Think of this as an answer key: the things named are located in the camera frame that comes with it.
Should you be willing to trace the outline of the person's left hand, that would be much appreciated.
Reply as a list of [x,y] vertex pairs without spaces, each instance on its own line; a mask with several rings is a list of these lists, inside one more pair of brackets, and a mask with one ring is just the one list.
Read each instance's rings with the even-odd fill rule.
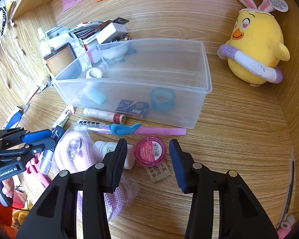
[[6,180],[3,180],[3,189],[2,192],[6,197],[12,198],[14,194],[14,181],[12,177],[9,177]]

